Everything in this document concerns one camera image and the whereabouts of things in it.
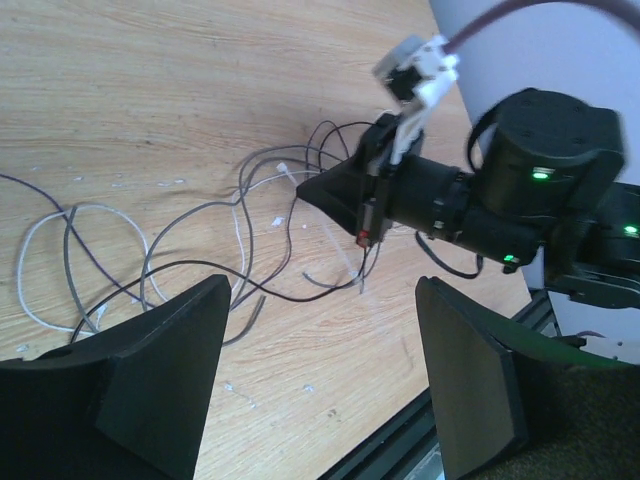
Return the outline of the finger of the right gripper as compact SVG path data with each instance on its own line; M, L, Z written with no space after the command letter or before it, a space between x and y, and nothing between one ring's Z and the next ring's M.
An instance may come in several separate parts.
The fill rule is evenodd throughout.
M356 235L361 226L361 207L369 190L366 165L363 155L353 155L303 181L296 188L297 197L319 209L349 235Z

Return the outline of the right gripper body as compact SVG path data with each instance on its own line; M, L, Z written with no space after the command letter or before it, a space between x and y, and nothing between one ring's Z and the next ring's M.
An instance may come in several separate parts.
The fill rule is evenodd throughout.
M386 209L391 180L399 169L391 163L398 124L398 115L382 112L359 141L355 155L356 170L360 174L355 234L358 246L381 243L391 228Z

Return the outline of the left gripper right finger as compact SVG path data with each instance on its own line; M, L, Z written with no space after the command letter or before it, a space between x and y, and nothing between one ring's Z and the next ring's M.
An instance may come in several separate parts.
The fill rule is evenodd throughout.
M449 479L635 479L639 368L544 336L439 278L416 308Z

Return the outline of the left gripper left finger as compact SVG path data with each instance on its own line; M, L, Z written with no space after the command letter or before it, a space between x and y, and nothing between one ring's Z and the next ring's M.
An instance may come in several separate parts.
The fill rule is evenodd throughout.
M229 313L223 275L33 360L1 364L5 479L190 479Z

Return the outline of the white zip tie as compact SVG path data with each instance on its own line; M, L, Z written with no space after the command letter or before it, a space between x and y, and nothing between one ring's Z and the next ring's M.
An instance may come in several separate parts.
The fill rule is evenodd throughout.
M304 171L302 170L296 170L291 172L288 168L288 166L284 163L284 162L280 162L277 164L276 169L279 173L284 174L293 184L294 186L294 192L297 192L297 187L299 185L298 181L295 178L295 174L304 174ZM333 249L335 250L335 252L338 254L340 260L342 261L342 263L344 264L344 266L347 269L347 273L349 274L349 277L351 280L355 280L356 282L358 282L359 280L359 273L358 270L355 268L354 264L352 263L351 259L349 258L348 254L345 252L345 250L340 246L339 242L337 241L336 237L333 235L332 231L330 230L327 220L325 218L325 216L317 209L315 208L313 210L313 216L314 219L318 221L319 225L322 228L323 233L325 234L325 236L327 237L328 241L330 242L331 246L333 247Z

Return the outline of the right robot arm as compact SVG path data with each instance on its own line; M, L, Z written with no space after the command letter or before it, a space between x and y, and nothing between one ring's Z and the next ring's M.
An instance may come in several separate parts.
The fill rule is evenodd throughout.
M544 284L609 309L639 304L639 190L625 163L619 114L528 88L471 130L491 132L483 162L461 170L400 146L399 118L380 117L346 161L304 181L298 197L368 248L393 224L499 262L505 273L544 258Z

